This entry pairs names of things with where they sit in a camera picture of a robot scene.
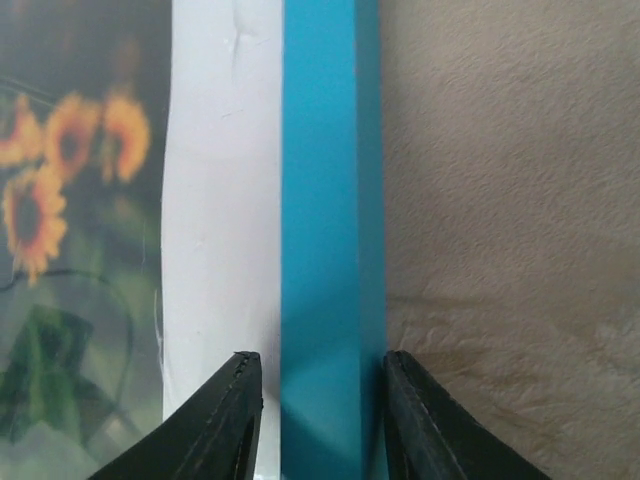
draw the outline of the blue strip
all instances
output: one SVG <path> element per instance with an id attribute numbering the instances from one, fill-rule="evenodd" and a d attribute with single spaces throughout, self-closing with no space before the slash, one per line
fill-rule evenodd
<path id="1" fill-rule="evenodd" d="M 282 473 L 370 478 L 386 349 L 377 2 L 285 2 Z"/>

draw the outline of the sunflower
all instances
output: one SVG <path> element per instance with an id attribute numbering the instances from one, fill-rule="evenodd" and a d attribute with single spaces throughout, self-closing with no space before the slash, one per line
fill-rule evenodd
<path id="1" fill-rule="evenodd" d="M 4 190 L 2 208 L 9 251 L 14 256 L 14 269 L 23 267 L 29 274 L 29 285 L 47 270 L 49 258 L 58 257 L 58 245 L 67 231 L 67 223 L 60 217 L 66 205 L 61 188 L 55 170 L 45 165 L 9 180 Z"/>
<path id="2" fill-rule="evenodd" d="M 0 166 L 19 165 L 42 153 L 42 129 L 29 108 L 29 98 L 20 94 L 0 111 Z"/>
<path id="3" fill-rule="evenodd" d="M 130 182 L 144 164 L 151 143 L 149 121 L 142 105 L 126 95 L 111 95 L 105 105 L 104 131 L 105 182 L 112 180 L 114 169 L 122 182 Z"/>
<path id="4" fill-rule="evenodd" d="M 80 95 L 67 95 L 49 116 L 44 154 L 64 183 L 71 182 L 89 161 L 100 123 L 100 106 Z"/>

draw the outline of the black rubber piece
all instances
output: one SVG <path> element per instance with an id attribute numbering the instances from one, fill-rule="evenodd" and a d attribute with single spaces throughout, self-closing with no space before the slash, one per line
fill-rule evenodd
<path id="1" fill-rule="evenodd" d="M 384 369 L 391 480 L 549 478 L 480 425 L 411 354 L 387 353 Z"/>
<path id="2" fill-rule="evenodd" d="M 253 479 L 262 406 L 260 355 L 236 353 L 162 425 L 91 478 Z"/>

